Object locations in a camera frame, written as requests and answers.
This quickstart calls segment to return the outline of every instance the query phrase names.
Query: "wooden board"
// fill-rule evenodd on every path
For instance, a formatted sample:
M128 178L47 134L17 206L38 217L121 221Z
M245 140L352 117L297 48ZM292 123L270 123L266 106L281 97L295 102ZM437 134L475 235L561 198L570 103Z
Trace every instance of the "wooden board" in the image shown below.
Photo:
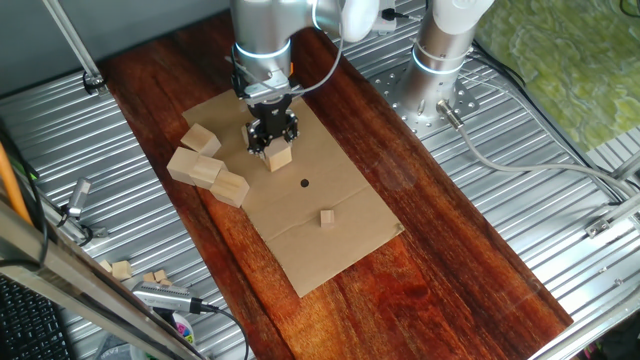
M302 297L393 239L403 227L304 100L296 99L289 109L298 117L299 140L304 141L290 146L279 138L292 147L296 161L275 173L247 152L238 124L254 118L233 90L182 116L192 129L200 125L222 142L216 156L251 187L242 209ZM335 209L340 226L320 227L322 209Z
M241 209L166 170L188 129L181 113L230 88L232 44L224 13L101 69L259 359L526 359L571 323L345 60L305 101L406 231L300 299ZM336 53L311 29L293 49L303 86Z

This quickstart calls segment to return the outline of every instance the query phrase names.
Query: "wooden block stack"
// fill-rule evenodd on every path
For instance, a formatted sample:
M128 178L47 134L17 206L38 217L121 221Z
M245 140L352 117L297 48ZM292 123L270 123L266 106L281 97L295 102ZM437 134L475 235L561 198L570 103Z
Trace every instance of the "wooden block stack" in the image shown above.
M231 206L242 206L249 184L242 176L229 172L223 161L212 158L222 146L216 135L195 124L181 142L192 150L176 150L167 165L171 177L207 189L216 199Z
M142 279L146 282L156 282L162 285L173 285L169 279L167 279L167 273L164 270L159 270L154 273L146 273L142 276Z

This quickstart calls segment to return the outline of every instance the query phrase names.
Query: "cardboard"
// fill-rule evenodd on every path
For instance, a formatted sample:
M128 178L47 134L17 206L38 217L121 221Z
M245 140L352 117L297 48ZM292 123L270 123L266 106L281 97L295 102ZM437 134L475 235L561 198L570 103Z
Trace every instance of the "cardboard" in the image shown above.
M397 217L301 99L300 138L293 162L271 173L250 155L240 131L253 120L244 102L227 91L183 113L218 136L216 158L243 176L251 190L242 208L302 297L403 231ZM309 185L302 187L302 180ZM320 211L334 210L336 225L320 227Z

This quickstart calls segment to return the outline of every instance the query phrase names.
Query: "metal clamp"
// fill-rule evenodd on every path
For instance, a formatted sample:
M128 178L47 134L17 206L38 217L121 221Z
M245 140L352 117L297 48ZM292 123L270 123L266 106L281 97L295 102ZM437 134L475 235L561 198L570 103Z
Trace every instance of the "metal clamp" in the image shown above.
M627 219L630 216L634 216L636 220L639 220L640 214L637 214L638 211L640 211L640 193L627 199L618 207L587 226L584 230L587 232L587 235L593 239L603 231L612 228L616 223Z

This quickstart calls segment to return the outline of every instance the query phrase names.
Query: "small wooden cube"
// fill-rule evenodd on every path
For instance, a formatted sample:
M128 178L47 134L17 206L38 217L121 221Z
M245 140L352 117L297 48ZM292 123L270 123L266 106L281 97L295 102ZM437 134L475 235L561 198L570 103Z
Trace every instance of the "small wooden cube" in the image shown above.
M119 261L117 263L113 263L111 267L113 268L112 274L114 278L120 281L131 278L132 269L131 264L129 264L128 261Z
M335 214L333 210L320 211L320 227L330 229L335 225Z
M291 144L283 137L272 140L271 144L264 149L264 162L271 172L287 165L292 159Z
M153 273L146 273L142 275L142 280L146 282L156 282L156 278L153 276Z
M189 176L191 176L191 180L196 186L203 189L211 189L213 181L222 169L227 170L227 165L224 164L224 161L200 156L196 161L196 165L189 172Z
M199 157L200 155L195 151L177 148L167 165L171 178L185 184L195 185L191 176L189 176L189 172L196 165Z
M222 169L209 191L219 201L239 208L249 192L249 184L242 176Z
M113 271L113 269L111 268L111 265L109 264L109 262L107 260L100 261L100 266L102 266L102 268L107 270L107 272L109 274L111 274L111 271Z
M153 273L153 277L155 278L156 282L160 282L167 278L167 273L164 272L164 270L156 271Z
M199 124L193 124L180 142L200 155L208 157L212 157L222 146L216 134Z

